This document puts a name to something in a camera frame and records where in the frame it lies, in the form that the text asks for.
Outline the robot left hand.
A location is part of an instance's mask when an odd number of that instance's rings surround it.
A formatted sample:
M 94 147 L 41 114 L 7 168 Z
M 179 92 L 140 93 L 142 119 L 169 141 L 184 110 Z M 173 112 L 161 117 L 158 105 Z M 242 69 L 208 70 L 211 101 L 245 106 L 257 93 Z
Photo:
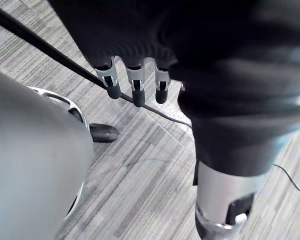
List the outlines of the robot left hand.
M 203 240 L 230 240 L 300 128 L 300 0 L 52 0 L 94 69 L 153 58 L 182 83 Z

